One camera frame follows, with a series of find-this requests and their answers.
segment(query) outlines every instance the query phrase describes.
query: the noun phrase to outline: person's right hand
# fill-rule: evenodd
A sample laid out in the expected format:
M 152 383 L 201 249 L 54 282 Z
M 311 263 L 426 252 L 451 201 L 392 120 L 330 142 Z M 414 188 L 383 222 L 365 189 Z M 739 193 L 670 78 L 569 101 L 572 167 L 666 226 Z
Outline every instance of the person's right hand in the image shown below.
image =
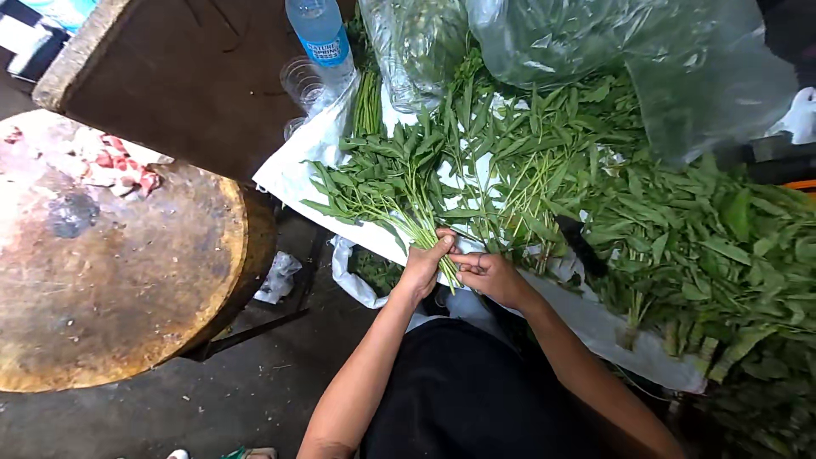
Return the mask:
M 493 298 L 500 305 L 523 311 L 541 300 L 539 293 L 501 255 L 472 252 L 451 254 L 450 259 L 460 263 L 456 278 L 461 283 Z

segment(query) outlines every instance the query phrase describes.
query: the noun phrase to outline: foot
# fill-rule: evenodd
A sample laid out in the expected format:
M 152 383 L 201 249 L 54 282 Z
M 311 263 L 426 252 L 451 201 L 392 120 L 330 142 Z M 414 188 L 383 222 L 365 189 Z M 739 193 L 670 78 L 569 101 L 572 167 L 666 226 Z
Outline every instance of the foot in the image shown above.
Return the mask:
M 170 456 L 167 459 L 190 459 L 190 455 L 183 449 L 176 449 L 174 452 L 170 453 Z
M 277 459 L 275 448 L 247 449 L 242 459 Z

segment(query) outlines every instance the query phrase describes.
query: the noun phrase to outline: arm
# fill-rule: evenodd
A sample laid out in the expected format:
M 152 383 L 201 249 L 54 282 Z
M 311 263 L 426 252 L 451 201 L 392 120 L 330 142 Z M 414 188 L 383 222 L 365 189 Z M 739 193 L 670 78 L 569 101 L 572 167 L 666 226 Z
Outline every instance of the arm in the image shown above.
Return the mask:
M 672 434 L 572 333 L 556 311 L 499 255 L 452 255 L 461 263 L 459 280 L 521 312 L 561 384 L 625 438 L 610 439 L 625 457 L 682 458 Z M 641 454 L 633 455 L 632 447 Z
M 400 282 L 360 344 L 317 402 L 298 459 L 353 456 L 383 398 L 402 337 L 419 301 L 437 283 L 439 260 L 453 247 L 449 230 L 432 249 L 411 248 Z

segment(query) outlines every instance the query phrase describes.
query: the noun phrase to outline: black shirt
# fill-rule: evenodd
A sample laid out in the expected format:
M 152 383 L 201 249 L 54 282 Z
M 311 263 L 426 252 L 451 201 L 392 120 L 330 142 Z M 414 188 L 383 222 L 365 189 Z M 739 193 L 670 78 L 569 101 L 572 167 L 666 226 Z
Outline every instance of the black shirt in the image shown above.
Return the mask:
M 525 365 L 494 336 L 457 319 L 406 334 L 360 453 L 599 457 L 594 432 L 549 366 Z

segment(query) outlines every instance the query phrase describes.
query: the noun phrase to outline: hand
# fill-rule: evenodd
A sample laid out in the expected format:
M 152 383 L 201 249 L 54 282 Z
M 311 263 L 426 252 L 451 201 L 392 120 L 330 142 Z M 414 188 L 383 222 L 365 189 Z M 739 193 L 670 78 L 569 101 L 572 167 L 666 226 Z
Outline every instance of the hand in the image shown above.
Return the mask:
M 405 292 L 415 303 L 428 296 L 437 284 L 439 260 L 448 252 L 461 253 L 454 247 L 455 236 L 452 229 L 440 228 L 437 229 L 439 242 L 433 248 L 422 250 L 411 247 L 408 250 L 408 263 L 394 290 Z
M 461 283 L 493 298 L 500 305 L 522 311 L 542 299 L 501 255 L 473 252 L 451 255 L 450 259 L 459 263 L 456 278 Z

